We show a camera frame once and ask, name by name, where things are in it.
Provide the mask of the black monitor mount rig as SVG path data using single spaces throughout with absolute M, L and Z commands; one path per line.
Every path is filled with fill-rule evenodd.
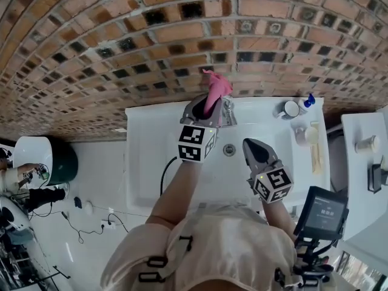
M 301 277 L 297 284 L 297 291 L 323 291 L 330 282 L 333 266 L 328 264 L 329 257 L 322 256 L 334 244 L 330 241 L 328 245 L 316 250 L 319 246 L 318 239 L 306 240 L 298 237 L 295 241 L 297 251 L 297 263 L 293 266 L 294 274 Z

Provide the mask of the white side counter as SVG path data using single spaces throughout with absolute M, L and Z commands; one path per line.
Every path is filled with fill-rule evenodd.
M 388 187 L 368 191 L 367 171 L 383 159 L 388 163 L 388 135 L 382 112 L 341 116 L 347 153 L 349 215 L 343 235 L 344 250 L 388 276 Z M 357 153 L 355 144 L 376 135 L 376 153 Z

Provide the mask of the white rounded appliance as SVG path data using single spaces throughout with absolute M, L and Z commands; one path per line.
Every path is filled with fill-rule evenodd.
M 17 231 L 31 227 L 28 214 L 9 198 L 0 196 L 0 211 L 7 222 Z

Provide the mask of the beige wooden strip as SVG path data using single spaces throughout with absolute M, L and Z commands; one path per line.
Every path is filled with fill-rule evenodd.
M 319 138 L 319 122 L 313 121 L 310 123 L 310 126 L 316 130 L 316 141 L 311 146 L 311 158 L 312 158 L 312 173 L 314 175 L 321 175 L 323 173 L 323 157 L 320 152 L 320 138 Z

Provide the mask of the pink cloth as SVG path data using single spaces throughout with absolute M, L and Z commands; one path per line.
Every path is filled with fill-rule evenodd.
M 230 95 L 233 92 L 231 83 L 227 78 L 212 70 L 202 69 L 205 75 L 209 75 L 209 92 L 204 106 L 204 115 L 210 115 L 212 107 L 219 98 Z

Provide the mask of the black stand foot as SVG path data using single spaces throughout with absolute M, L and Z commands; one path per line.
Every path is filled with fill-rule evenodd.
M 58 266 L 53 266 L 54 270 L 55 270 L 55 273 L 52 275 L 52 276 L 56 276 L 56 275 L 61 275 L 62 277 L 64 277 L 65 279 L 70 279 L 71 276 L 70 275 L 66 275 L 65 273 L 63 273 L 61 270 L 58 269 Z

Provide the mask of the chrome faucet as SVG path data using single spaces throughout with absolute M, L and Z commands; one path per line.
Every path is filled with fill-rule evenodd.
M 234 114 L 234 102 L 233 98 L 230 95 L 225 95 L 222 98 L 222 108 L 221 108 L 221 126 L 222 127 L 231 127 L 237 125 L 237 121 Z

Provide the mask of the person's left forearm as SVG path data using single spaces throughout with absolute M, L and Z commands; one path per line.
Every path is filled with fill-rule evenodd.
M 178 225 L 189 210 L 201 168 L 200 163 L 182 162 L 145 223 L 159 224 L 171 230 Z

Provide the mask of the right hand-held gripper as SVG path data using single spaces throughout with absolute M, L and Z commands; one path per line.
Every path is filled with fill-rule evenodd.
M 253 138 L 245 138 L 242 144 L 246 164 L 252 171 L 247 182 L 254 195 L 266 204 L 283 200 L 293 188 L 289 168 L 268 144 Z

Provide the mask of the white bottle with blue cap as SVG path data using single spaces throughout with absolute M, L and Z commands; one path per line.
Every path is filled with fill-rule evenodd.
M 308 97 L 300 97 L 298 100 L 298 106 L 301 113 L 307 113 L 307 111 L 316 103 L 315 97 L 310 93 Z

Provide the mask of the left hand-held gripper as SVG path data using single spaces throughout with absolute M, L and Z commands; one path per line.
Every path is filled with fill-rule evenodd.
M 195 97 L 184 109 L 182 119 L 193 121 L 205 120 L 209 114 L 205 112 L 207 95 Z M 193 124 L 180 124 L 177 141 L 178 155 L 182 161 L 203 163 L 214 149 L 217 137 L 217 128 L 222 121 L 222 99 L 218 98 L 210 109 L 209 125 L 203 127 Z

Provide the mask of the cream paper cup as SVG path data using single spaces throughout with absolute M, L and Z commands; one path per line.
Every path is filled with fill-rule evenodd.
M 355 151 L 357 153 L 376 153 L 380 146 L 380 139 L 373 135 L 369 138 L 358 141 L 355 144 Z

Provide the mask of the black box device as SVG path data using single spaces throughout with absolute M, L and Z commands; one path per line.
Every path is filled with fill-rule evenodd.
M 381 168 L 381 164 L 372 164 L 367 171 L 368 191 L 378 193 L 382 186 L 388 186 L 388 170 Z

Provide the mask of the white rectangular sink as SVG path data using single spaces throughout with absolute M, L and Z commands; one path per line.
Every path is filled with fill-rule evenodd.
M 235 98 L 234 114 L 237 125 L 221 127 L 215 148 L 204 161 L 192 204 L 201 202 L 241 201 L 260 208 L 260 201 L 247 182 L 250 169 L 243 154 L 243 140 L 254 138 L 270 145 L 283 164 L 289 168 L 294 186 L 286 196 L 287 207 L 305 202 L 310 186 L 330 187 L 329 157 L 323 100 L 307 113 L 291 120 L 276 118 L 285 98 Z M 150 209 L 160 196 L 161 187 L 173 178 L 181 160 L 178 155 L 180 119 L 186 104 L 173 102 L 130 108 L 127 115 L 126 184 L 127 204 Z M 299 146 L 294 129 L 310 127 L 319 122 L 320 152 L 323 173 L 312 173 L 311 145 Z M 223 153 L 226 144 L 233 144 L 236 153 L 228 157 Z

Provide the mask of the person's right forearm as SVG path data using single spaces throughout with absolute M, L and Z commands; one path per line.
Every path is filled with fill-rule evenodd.
M 268 224 L 283 230 L 295 242 L 296 236 L 294 235 L 294 231 L 296 224 L 284 203 L 282 201 L 275 201 L 269 204 L 262 202 L 262 204 Z

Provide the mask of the round white basin green pedestal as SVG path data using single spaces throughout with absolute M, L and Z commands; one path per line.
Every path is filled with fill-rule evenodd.
M 70 182 L 78 173 L 78 157 L 71 145 L 51 136 L 22 136 L 13 151 L 13 166 L 26 163 L 45 164 L 50 173 L 48 180 L 37 175 L 27 183 L 30 189 L 56 186 Z

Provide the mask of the black monitor screen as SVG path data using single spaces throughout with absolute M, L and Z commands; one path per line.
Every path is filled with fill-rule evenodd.
M 343 236 L 343 227 L 349 209 L 348 197 L 322 189 L 309 187 L 301 216 L 294 229 L 299 238 L 336 241 Z

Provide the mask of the white mug with dark outside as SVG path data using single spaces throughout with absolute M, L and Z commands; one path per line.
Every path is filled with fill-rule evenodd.
M 295 101 L 286 101 L 281 104 L 281 107 L 275 117 L 283 120 L 291 120 L 296 118 L 299 113 L 299 105 Z

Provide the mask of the person's cream shirt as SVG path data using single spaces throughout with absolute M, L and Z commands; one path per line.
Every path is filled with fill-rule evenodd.
M 143 224 L 108 261 L 102 291 L 192 291 L 224 281 L 243 291 L 296 288 L 293 241 L 242 205 L 200 206 L 172 230 Z

